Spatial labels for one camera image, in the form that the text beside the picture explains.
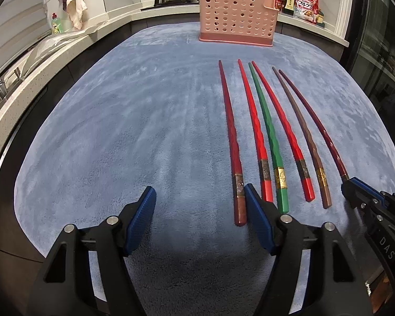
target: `metal screw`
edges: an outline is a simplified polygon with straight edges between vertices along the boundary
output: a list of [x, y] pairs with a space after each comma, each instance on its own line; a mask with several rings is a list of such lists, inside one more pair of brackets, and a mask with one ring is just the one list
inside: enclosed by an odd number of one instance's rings
[[71, 232], [74, 231], [74, 229], [75, 229], [75, 226], [74, 226], [74, 225], [66, 225], [66, 226], [64, 227], [64, 231], [65, 231], [66, 233], [71, 233]]
[[281, 215], [279, 219], [284, 223], [290, 223], [293, 220], [293, 218], [288, 214]]
[[329, 230], [329, 231], [334, 230], [335, 225], [332, 222], [327, 222], [327, 223], [325, 223], [325, 229]]
[[107, 218], [107, 223], [109, 225], [115, 225], [118, 222], [118, 217], [117, 216], [110, 216]]

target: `glass door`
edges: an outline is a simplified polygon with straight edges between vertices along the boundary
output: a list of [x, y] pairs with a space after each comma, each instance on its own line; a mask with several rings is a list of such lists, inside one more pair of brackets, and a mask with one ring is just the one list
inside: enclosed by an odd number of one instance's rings
[[350, 75], [372, 101], [395, 144], [394, 0], [369, 0]]

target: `brown chopstick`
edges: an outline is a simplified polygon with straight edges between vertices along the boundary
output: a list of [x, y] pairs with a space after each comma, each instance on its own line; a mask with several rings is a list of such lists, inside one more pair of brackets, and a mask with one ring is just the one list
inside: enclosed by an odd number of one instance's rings
[[276, 77], [281, 83], [285, 94], [287, 95], [291, 106], [293, 107], [294, 113], [297, 116], [300, 127], [303, 131], [304, 137], [306, 138], [307, 146], [309, 147], [310, 155], [312, 156], [313, 165], [316, 170], [316, 176], [319, 182], [320, 195], [322, 197], [322, 205], [324, 209], [330, 208], [332, 206], [331, 193], [329, 192], [328, 182], [325, 175], [325, 170], [323, 169], [322, 160], [319, 157], [318, 149], [316, 148], [316, 144], [313, 141], [312, 134], [310, 133], [309, 128], [307, 127], [306, 121], [304, 120], [303, 114], [301, 113], [299, 106], [297, 106], [294, 97], [291, 95], [290, 90], [287, 85], [283, 81], [282, 77], [278, 73], [277, 69], [272, 67], [272, 70], [275, 72]]

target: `green bottle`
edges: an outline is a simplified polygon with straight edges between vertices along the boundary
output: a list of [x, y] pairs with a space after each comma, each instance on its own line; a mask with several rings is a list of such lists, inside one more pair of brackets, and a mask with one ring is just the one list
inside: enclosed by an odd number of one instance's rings
[[61, 25], [60, 18], [57, 18], [57, 14], [53, 13], [53, 20], [51, 20], [51, 30], [53, 34], [63, 33], [63, 27]]

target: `blue gripper pad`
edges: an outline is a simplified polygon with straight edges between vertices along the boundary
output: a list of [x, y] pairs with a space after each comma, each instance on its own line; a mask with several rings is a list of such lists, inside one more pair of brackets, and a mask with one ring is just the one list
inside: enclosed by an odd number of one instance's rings
[[156, 202], [157, 192], [154, 188], [150, 188], [127, 228], [125, 244], [125, 251], [127, 254], [132, 254], [132, 252], [139, 247], [146, 226], [154, 213]]
[[386, 209], [386, 205], [385, 205], [385, 202], [384, 202], [384, 197], [377, 190], [373, 189], [371, 186], [367, 185], [365, 182], [361, 181], [357, 177], [351, 178], [350, 181], [352, 183], [354, 183], [355, 185], [357, 185], [362, 190], [366, 191], [372, 197], [376, 198], [380, 202], [380, 204], [382, 205], [382, 208]]
[[257, 197], [253, 194], [249, 184], [244, 187], [244, 193], [246, 198], [247, 216], [256, 231], [259, 243], [269, 253], [273, 253], [275, 244], [273, 242], [272, 226], [260, 207]]

